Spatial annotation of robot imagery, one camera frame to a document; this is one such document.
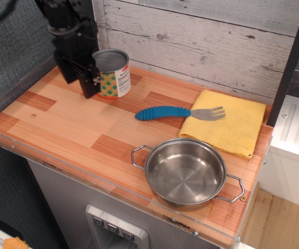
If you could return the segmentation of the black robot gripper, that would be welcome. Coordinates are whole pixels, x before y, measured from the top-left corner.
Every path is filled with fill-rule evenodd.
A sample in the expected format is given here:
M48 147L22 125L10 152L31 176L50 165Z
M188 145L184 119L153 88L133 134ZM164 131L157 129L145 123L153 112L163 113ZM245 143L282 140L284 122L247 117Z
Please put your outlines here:
M89 37L90 22L84 18L69 29L49 26L48 30L54 36L54 58L66 82L69 84L79 79L86 99L99 93L99 75L89 76L83 73L89 70L94 53L94 44Z

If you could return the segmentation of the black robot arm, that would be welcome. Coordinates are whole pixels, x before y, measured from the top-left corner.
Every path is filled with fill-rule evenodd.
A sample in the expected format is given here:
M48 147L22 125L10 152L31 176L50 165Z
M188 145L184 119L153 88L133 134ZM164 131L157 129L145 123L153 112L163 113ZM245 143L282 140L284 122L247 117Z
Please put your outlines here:
M79 80L85 98L100 92L100 75L92 54L98 51L97 24L82 16L71 1L36 1L54 36L54 59L67 83Z

